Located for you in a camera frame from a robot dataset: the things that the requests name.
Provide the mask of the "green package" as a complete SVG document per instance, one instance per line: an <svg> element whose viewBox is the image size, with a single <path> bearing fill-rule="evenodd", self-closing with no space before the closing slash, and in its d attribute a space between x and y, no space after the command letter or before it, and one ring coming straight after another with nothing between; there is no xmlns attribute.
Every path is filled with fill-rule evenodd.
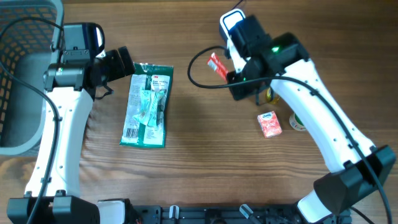
<svg viewBox="0 0 398 224"><path fill-rule="evenodd" d="M126 117L120 145L146 148L163 148L165 146L165 114L169 102L174 74L173 66L135 64L136 71L131 76ZM140 89L165 90L165 96L160 102L157 128L145 126L137 122L133 116L140 110Z"/></svg>

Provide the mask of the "light teal sachet pack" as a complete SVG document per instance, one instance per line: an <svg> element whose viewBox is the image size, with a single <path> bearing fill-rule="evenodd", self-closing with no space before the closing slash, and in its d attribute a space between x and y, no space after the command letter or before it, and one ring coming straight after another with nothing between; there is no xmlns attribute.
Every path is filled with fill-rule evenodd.
<svg viewBox="0 0 398 224"><path fill-rule="evenodd" d="M165 90L153 91L140 89L140 110L133 118L148 127L157 128L158 114L160 113L159 105L165 96Z"/></svg>

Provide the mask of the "green lid jar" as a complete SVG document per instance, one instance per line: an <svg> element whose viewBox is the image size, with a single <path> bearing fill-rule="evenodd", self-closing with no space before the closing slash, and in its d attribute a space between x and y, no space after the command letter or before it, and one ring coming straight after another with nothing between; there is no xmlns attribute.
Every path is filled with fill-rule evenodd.
<svg viewBox="0 0 398 224"><path fill-rule="evenodd" d="M293 129L295 129L296 131L306 131L307 129L305 128L305 126L303 125L303 123L301 122L301 120L299 119L299 117L293 113L290 117L289 117L289 124L291 125L291 127Z"/></svg>

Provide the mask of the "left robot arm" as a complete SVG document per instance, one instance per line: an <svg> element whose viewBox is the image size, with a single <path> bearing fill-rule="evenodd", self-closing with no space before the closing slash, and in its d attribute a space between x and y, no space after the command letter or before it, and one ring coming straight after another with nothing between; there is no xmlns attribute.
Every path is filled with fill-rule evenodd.
<svg viewBox="0 0 398 224"><path fill-rule="evenodd" d="M96 89L133 74L134 62L125 47L105 51L99 24L56 25L54 34L59 46L38 91L45 102L39 154L24 195L8 201L7 216L13 223L99 223L103 216L124 223L127 200L95 204L80 197L79 163Z"/></svg>

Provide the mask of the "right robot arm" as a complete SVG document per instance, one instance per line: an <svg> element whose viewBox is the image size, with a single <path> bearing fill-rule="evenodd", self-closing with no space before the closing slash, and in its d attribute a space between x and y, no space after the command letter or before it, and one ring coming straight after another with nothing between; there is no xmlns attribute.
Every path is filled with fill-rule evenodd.
<svg viewBox="0 0 398 224"><path fill-rule="evenodd" d="M329 170L301 199L306 222L338 215L381 191L396 156L376 147L349 120L321 81L315 64L291 33L266 34L254 16L236 11L220 20L231 56L239 63L237 82L249 89L269 85L294 111L317 144Z"/></svg>

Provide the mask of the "red white tube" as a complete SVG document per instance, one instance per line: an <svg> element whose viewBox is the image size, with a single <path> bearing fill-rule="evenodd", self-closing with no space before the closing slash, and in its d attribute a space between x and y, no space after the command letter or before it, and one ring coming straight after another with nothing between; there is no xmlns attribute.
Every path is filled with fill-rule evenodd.
<svg viewBox="0 0 398 224"><path fill-rule="evenodd" d="M210 55L207 65L214 70L224 81L227 82L228 69L214 52Z"/></svg>

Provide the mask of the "small yellow bottle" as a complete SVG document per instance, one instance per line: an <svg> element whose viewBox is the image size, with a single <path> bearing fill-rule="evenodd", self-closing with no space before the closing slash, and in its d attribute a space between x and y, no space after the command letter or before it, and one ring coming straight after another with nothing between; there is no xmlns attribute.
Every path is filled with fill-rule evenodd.
<svg viewBox="0 0 398 224"><path fill-rule="evenodd" d="M266 103L275 105L279 102L280 96L270 87L266 91L265 100Z"/></svg>

